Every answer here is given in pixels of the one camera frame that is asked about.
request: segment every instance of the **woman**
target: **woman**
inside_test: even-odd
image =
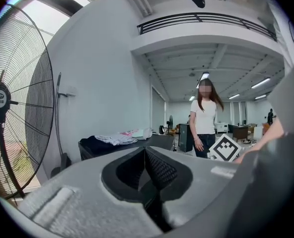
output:
[[[207,158],[209,148],[216,142],[215,117],[217,104],[224,110],[215,87],[208,78],[199,83],[198,99],[191,104],[190,129],[197,157]]]

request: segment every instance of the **long dark hair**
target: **long dark hair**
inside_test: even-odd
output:
[[[219,104],[220,107],[222,108],[222,110],[224,110],[224,105],[222,103],[222,100],[219,97],[219,95],[217,94],[216,89],[215,89],[214,85],[212,84],[211,80],[209,80],[208,78],[202,79],[199,83],[199,87],[201,85],[211,86],[210,100],[214,101],[216,104]],[[199,105],[200,109],[202,111],[204,111],[204,109],[202,107],[202,95],[199,91],[198,91],[198,105]]]

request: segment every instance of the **fan guard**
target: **fan guard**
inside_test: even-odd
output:
[[[31,18],[8,4],[0,14],[0,196],[24,195],[47,149],[53,112],[44,40]]]

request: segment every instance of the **ceiling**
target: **ceiling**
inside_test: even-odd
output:
[[[170,101],[188,101],[197,94],[197,83],[203,72],[223,100],[240,94],[234,100],[254,100],[269,93],[284,77],[282,58],[242,46],[226,44],[188,44],[157,50],[144,55],[154,70]],[[270,77],[267,83],[251,86]]]

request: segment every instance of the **dark jeans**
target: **dark jeans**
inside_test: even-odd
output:
[[[203,151],[199,151],[196,148],[195,142],[193,141],[193,147],[195,148],[197,157],[200,158],[207,158],[207,153],[209,152],[209,148],[214,145],[216,142],[216,135],[215,134],[198,134],[198,137],[202,141],[203,144]]]

